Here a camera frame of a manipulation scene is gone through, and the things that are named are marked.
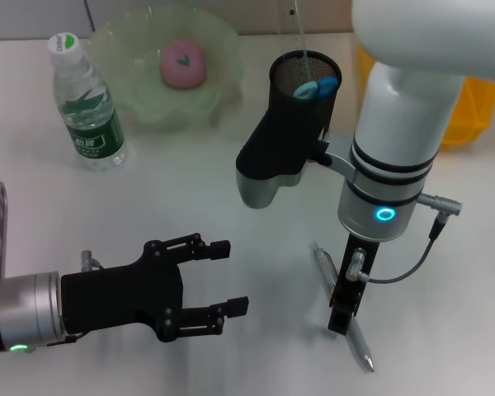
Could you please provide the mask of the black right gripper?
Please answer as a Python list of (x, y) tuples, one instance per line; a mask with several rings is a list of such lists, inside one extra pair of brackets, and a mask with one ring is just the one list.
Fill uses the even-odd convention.
[(352, 234), (348, 236), (346, 248), (329, 306), (332, 307), (328, 322), (328, 329), (338, 334), (347, 334), (352, 315), (356, 316), (360, 308), (365, 284), (359, 280), (350, 281), (346, 278), (347, 270), (351, 264), (352, 256), (356, 249), (365, 251), (365, 260), (362, 270), (367, 275), (374, 264), (379, 243), (369, 242)]

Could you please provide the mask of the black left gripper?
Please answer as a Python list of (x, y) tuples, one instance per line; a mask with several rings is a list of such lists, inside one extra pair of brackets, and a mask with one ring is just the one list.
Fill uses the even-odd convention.
[(142, 323), (161, 342), (220, 335), (226, 318), (247, 314), (247, 296), (206, 307), (182, 308), (178, 264), (228, 258), (231, 244), (206, 244), (199, 233), (145, 243), (141, 257), (126, 266), (61, 277), (62, 316), (69, 334)]

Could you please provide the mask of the silver grey pen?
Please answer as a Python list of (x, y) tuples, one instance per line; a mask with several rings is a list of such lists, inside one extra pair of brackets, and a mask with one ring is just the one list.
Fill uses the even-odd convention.
[[(330, 255), (317, 243), (313, 244), (312, 251), (314, 262), (317, 265), (322, 279), (323, 289), (328, 299), (331, 299), (335, 284), (337, 282), (337, 269), (333, 264)], [(368, 347), (358, 322), (354, 317), (351, 318), (349, 329), (346, 334), (346, 340), (361, 367), (370, 373), (374, 372), (375, 364), (373, 362), (370, 348)]]

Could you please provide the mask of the blue teal scissors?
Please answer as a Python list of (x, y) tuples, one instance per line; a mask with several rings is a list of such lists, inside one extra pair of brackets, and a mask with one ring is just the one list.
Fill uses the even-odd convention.
[(310, 81), (295, 89), (293, 98), (300, 100), (322, 100), (334, 94), (340, 86), (335, 77), (324, 77), (318, 81)]

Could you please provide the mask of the clear green-label water bottle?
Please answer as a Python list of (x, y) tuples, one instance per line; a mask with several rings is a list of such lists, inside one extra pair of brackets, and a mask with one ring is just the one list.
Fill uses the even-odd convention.
[(57, 33), (47, 48), (54, 67), (54, 102), (79, 157), (95, 171), (121, 166), (127, 149), (111, 91), (79, 38)]

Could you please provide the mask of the pink toy peach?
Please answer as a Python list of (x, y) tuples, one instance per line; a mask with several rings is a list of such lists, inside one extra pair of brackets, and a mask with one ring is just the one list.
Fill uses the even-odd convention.
[(161, 51), (159, 70), (169, 87), (199, 87), (207, 78), (205, 51), (193, 39), (174, 40)]

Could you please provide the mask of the clear plastic ruler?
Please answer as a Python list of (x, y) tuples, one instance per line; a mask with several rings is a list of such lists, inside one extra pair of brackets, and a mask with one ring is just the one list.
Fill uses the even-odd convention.
[(272, 1), (280, 50), (285, 64), (285, 87), (293, 92), (297, 87), (312, 80), (304, 28), (299, 16), (299, 0)]

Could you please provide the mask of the black mesh pen holder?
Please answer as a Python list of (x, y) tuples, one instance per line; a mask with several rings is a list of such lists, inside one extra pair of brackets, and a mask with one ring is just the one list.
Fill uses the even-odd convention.
[[(307, 50), (309, 58), (309, 66), (311, 71), (311, 81), (318, 81), (324, 77), (335, 77), (339, 80), (340, 86), (342, 85), (342, 71), (338, 64), (325, 54), (318, 51)], [(322, 100), (300, 100), (293, 98), (293, 93), (289, 88), (285, 87), (284, 78), (285, 64), (282, 56), (277, 58), (271, 65), (269, 71), (270, 78), (270, 93), (269, 93), (269, 107), (278, 105), (281, 103), (290, 103), (291, 105), (306, 105), (315, 111), (316, 116), (319, 118), (323, 128), (322, 135), (326, 135), (331, 123), (333, 107), (335, 105), (337, 91), (330, 97)]]

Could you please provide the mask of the green glass fruit plate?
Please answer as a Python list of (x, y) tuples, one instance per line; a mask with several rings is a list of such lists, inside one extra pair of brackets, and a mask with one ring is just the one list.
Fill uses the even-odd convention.
[[(193, 88), (168, 86), (160, 59), (176, 40), (194, 40), (205, 54), (206, 79)], [(117, 110), (154, 130), (213, 120), (240, 93), (240, 37), (226, 21), (181, 4), (144, 7), (96, 29), (84, 45), (111, 90)]]

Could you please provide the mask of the yellow plastic bin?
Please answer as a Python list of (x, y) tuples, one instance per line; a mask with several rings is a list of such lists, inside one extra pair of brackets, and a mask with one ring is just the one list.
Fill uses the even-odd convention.
[(473, 143), (491, 125), (494, 108), (495, 82), (465, 78), (441, 141), (441, 150), (453, 150)]

